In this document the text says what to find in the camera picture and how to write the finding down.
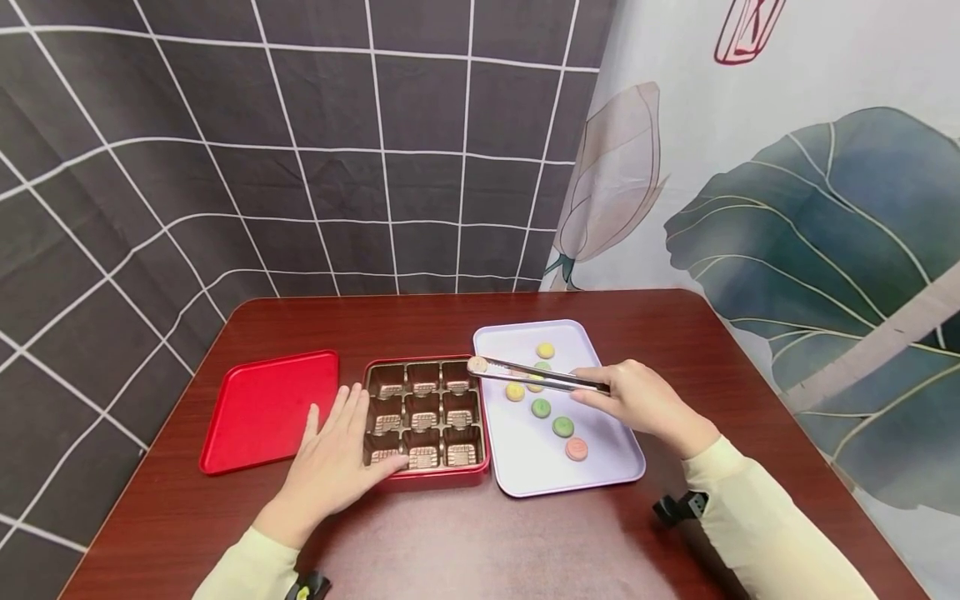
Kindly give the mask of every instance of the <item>cream sleeve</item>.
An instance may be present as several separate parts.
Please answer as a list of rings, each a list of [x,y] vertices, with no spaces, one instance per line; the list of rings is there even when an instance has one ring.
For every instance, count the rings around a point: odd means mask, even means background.
[[[876,598],[830,540],[760,464],[721,437],[684,461],[691,490],[706,492],[700,523],[753,598]]]
[[[251,527],[224,553],[193,600],[283,600],[297,581],[298,554]]]

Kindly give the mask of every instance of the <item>curtain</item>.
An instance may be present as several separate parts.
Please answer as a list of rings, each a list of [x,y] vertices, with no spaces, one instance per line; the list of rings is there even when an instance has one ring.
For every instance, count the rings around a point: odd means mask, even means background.
[[[0,596],[57,596],[240,303],[536,290],[612,9],[0,1]]]
[[[625,0],[541,285],[701,294],[935,598],[960,597],[958,18]]]

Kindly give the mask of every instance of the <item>red stamp print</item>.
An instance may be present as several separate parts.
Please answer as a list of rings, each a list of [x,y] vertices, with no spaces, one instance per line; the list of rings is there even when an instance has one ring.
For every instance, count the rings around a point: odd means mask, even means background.
[[[759,56],[774,31],[786,0],[732,0],[713,59],[742,64]]]

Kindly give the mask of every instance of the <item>left hand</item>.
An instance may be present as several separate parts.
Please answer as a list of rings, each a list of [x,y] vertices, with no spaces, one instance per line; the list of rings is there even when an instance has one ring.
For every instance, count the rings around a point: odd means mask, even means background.
[[[300,451],[283,488],[260,511],[253,527],[290,548],[302,548],[322,520],[339,513],[367,490],[407,466],[404,454],[375,465],[363,463],[370,394],[359,383],[342,386],[323,429],[320,409],[310,405]]]

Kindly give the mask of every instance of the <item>finger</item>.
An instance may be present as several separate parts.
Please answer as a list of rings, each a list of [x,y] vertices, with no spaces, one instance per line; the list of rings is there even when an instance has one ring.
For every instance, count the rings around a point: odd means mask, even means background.
[[[350,422],[353,421],[353,415],[357,410],[357,402],[360,401],[360,392],[362,388],[359,383],[354,383],[350,388],[350,394],[347,396],[347,403],[344,404],[344,412],[340,413],[340,421],[337,423],[337,427],[341,427],[343,431],[347,431],[350,426]]]
[[[353,409],[353,416],[350,418],[347,435],[352,440],[357,440],[363,444],[363,432],[367,428],[367,410],[370,408],[370,394],[367,390],[360,390],[360,397],[357,398],[356,408]]]
[[[337,419],[339,419],[340,415],[344,412],[344,404],[347,403],[349,393],[350,388],[345,385],[340,386],[340,389],[337,390],[337,397],[333,400],[333,408],[330,409],[330,416],[326,418],[324,428],[320,430],[320,435],[329,431],[333,425],[336,424]]]
[[[581,367],[570,372],[574,377],[598,381],[600,383],[610,383],[613,377],[610,367]]]
[[[570,392],[570,397],[581,404],[592,406],[595,409],[602,410],[608,415],[617,417],[619,419],[617,414],[619,413],[620,402],[615,398],[611,398],[610,396],[606,396],[592,390],[574,390],[573,392]]]
[[[379,463],[370,465],[366,471],[367,480],[365,481],[365,485],[367,486],[367,490],[402,468],[406,468],[409,462],[410,457],[406,454],[395,454],[383,459]]]
[[[306,412],[306,427],[303,429],[303,439],[300,440],[300,447],[303,448],[307,442],[317,436],[317,427],[320,426],[320,407],[311,404]]]

